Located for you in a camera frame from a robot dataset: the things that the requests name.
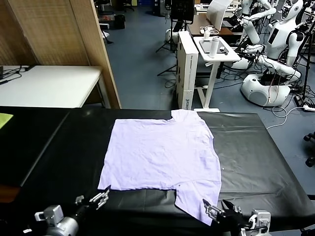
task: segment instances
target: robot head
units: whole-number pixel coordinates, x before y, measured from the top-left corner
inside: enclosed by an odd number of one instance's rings
[[[303,0],[286,0],[282,7],[282,20],[289,20],[296,17],[301,11]]]

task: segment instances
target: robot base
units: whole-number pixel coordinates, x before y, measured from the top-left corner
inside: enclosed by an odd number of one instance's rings
[[[173,38],[173,42],[175,44],[178,44],[178,32],[172,32],[172,38]],[[165,41],[169,42],[170,39],[171,39],[171,29],[168,29],[165,32]]]
[[[263,86],[259,80],[261,74],[248,75],[242,84],[241,92],[248,101],[262,107],[281,106],[290,93],[286,85]]]
[[[246,70],[249,64],[250,64],[249,60],[241,58],[241,60],[233,62],[231,68]]]

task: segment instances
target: wrinkled fabric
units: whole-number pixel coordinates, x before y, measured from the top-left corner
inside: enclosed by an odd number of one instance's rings
[[[175,205],[210,225],[202,199],[217,205],[221,169],[213,135],[197,112],[172,119],[117,119],[98,189],[176,190]]]

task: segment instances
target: black table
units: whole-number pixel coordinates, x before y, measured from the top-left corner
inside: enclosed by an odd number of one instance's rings
[[[23,185],[69,111],[0,106],[13,115],[0,129],[0,184]]]
[[[312,202],[258,115],[199,115],[215,137],[215,150],[224,168],[220,200],[240,206],[247,217],[253,208],[271,212],[272,231],[300,229],[315,222]],[[17,211],[30,212],[32,217],[50,204],[61,204],[67,213],[76,196],[94,196],[118,118],[170,119],[171,115],[169,111],[73,109],[22,187],[15,201]],[[107,204],[87,221],[87,235],[97,235],[102,227],[107,231],[113,228],[116,233],[130,232],[131,228],[200,235],[209,235],[213,229],[228,230],[225,225],[216,228],[197,221],[176,208],[174,202],[174,191],[111,191]]]

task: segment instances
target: t-shirt sleeve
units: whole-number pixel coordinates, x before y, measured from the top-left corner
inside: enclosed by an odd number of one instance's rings
[[[189,215],[211,225],[212,219],[206,214],[202,199],[217,206],[221,183],[208,180],[196,180],[177,184],[175,205]]]

